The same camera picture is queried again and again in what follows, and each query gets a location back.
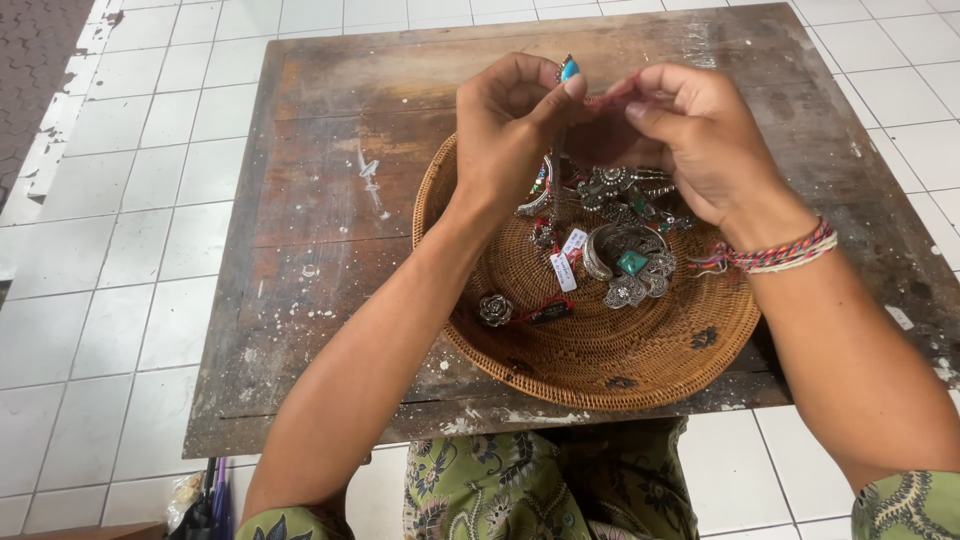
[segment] wooden table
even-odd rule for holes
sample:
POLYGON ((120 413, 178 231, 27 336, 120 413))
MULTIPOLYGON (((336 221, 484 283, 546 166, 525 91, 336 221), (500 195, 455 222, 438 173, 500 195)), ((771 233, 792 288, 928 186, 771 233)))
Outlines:
MULTIPOLYGON (((960 386, 957 281, 786 4, 291 39, 263 62, 185 457, 261 450, 298 375, 410 254, 414 199, 454 132, 457 86, 510 51, 572 52, 594 92, 659 61, 732 75, 783 175, 960 386), (360 176, 373 160, 378 194, 360 176)), ((629 413, 531 398, 440 338, 381 441, 789 403, 762 323, 708 388, 629 413)))

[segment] green stone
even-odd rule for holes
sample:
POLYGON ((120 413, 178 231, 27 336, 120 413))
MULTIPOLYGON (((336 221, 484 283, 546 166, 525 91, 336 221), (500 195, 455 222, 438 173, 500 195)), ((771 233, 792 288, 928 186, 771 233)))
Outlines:
POLYGON ((640 268, 643 268, 643 265, 646 263, 646 257, 633 250, 627 250, 623 255, 620 256, 620 259, 616 262, 616 265, 619 266, 624 272, 630 274, 631 276, 635 276, 636 273, 640 271, 640 268))

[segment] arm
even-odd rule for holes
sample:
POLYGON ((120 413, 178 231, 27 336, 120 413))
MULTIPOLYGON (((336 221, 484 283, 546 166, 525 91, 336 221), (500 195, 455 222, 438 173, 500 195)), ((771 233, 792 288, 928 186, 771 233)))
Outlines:
MULTIPOLYGON (((635 81, 669 104, 628 120, 662 141, 690 207, 737 251, 808 236, 817 218, 781 179, 753 116, 719 73, 660 64, 635 81)), ((874 303, 840 250, 749 276, 797 409, 854 489, 892 474, 960 472, 960 417, 942 382, 874 303)))
POLYGON ((557 86, 556 70, 546 59, 511 55, 457 92, 458 184, 444 215, 290 391, 241 521, 294 505, 342 511, 338 495, 393 417, 484 247, 529 191, 551 137, 587 93, 583 76, 557 86))

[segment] green batik clothing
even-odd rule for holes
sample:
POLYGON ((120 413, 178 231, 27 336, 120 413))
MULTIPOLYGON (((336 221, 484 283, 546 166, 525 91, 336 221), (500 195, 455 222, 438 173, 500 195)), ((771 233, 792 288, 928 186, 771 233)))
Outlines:
MULTIPOLYGON (((697 538, 677 456, 685 424, 674 418, 414 442, 396 517, 412 540, 697 538)), ((856 540, 960 538, 960 474, 913 471, 874 482, 856 499, 852 527, 856 540)), ((343 516, 294 507, 261 512, 236 538, 352 535, 343 516)))

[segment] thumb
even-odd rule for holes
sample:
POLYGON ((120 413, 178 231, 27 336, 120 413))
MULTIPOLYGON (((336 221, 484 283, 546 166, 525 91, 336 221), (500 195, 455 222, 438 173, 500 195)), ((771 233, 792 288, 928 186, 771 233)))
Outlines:
POLYGON ((627 106, 625 114, 627 121, 642 135, 665 142, 671 148, 683 146, 692 125, 700 121, 697 117, 658 109, 652 103, 633 102, 627 106))
POLYGON ((543 96, 530 114, 527 114, 527 119, 553 134, 566 126, 570 114, 578 104, 584 102, 585 97, 587 79, 582 73, 577 73, 543 96))

